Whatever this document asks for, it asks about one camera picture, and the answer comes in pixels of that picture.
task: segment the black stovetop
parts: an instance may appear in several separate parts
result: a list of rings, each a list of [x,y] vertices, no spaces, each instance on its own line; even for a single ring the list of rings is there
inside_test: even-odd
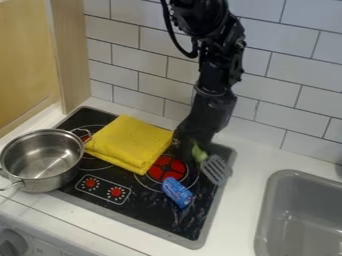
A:
[[[57,128],[84,128],[95,133],[116,117],[84,107]],[[75,133],[87,138],[85,132]],[[213,150],[231,162],[231,149],[214,145]],[[161,191],[163,178],[169,176],[193,192],[195,199],[188,208],[179,209]],[[182,163],[168,149],[144,176],[85,154],[75,179],[59,191],[62,199],[194,249],[204,243],[220,197],[216,194],[221,194],[222,188],[214,186],[194,162]]]

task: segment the white countertop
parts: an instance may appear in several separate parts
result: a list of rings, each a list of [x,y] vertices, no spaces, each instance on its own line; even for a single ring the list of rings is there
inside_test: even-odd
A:
[[[168,129],[178,124],[164,117],[89,98],[83,105],[130,114]],[[0,139],[0,151],[12,138],[35,129],[54,126],[65,116],[53,105]],[[97,255],[239,255],[253,256],[253,240],[268,177],[279,170],[295,169],[332,180],[342,181],[341,167],[256,144],[220,133],[215,142],[238,152],[234,175],[222,196],[218,212],[203,248],[189,250],[104,216],[74,206],[47,194],[27,194],[16,190],[0,194],[0,219],[24,223],[27,229],[66,239]],[[0,186],[9,181],[0,177]]]

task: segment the sink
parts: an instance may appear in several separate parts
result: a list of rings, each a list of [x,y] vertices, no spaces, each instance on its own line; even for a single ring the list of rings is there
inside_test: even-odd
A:
[[[273,174],[254,247],[257,256],[341,256],[342,184],[299,171]]]

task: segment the yellow cloth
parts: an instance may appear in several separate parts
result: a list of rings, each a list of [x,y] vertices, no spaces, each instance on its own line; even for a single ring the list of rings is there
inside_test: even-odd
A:
[[[171,131],[123,115],[94,134],[86,152],[144,175],[171,141]]]

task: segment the black cable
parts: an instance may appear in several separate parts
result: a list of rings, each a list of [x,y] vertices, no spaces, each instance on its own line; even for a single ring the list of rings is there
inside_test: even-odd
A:
[[[187,52],[179,43],[175,36],[175,32],[173,31],[172,23],[170,20],[170,11],[167,6],[166,0],[160,0],[162,7],[163,7],[163,16],[165,21],[165,26],[167,29],[167,32],[169,33],[172,42],[177,47],[177,49],[183,53],[186,57],[190,59],[195,59],[198,57],[198,42],[195,39],[192,39],[192,51]]]

